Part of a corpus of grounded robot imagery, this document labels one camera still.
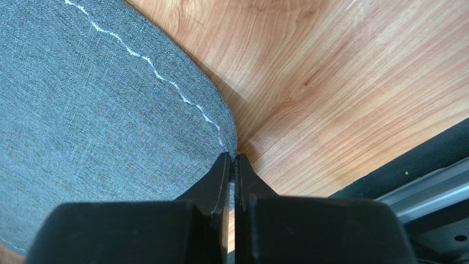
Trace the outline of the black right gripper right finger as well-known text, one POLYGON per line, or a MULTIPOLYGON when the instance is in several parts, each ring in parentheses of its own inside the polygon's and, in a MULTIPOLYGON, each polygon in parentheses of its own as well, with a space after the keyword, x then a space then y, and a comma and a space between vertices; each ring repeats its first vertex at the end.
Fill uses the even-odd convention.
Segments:
POLYGON ((370 199, 281 196, 234 160, 235 263, 416 263, 405 230, 370 199))

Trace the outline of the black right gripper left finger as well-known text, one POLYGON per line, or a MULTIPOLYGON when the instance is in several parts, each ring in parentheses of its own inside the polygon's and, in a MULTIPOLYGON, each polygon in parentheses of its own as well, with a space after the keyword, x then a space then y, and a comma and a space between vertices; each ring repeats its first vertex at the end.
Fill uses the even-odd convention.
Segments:
POLYGON ((230 155, 173 201, 65 203, 26 263, 226 263, 230 155))

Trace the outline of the grey cloth napkin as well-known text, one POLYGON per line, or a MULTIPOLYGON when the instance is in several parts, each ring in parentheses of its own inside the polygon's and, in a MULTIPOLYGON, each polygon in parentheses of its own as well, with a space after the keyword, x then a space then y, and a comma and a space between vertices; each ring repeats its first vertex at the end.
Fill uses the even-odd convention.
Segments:
POLYGON ((211 80, 124 1, 1 1, 1 244, 66 202, 172 200, 236 127, 211 80))

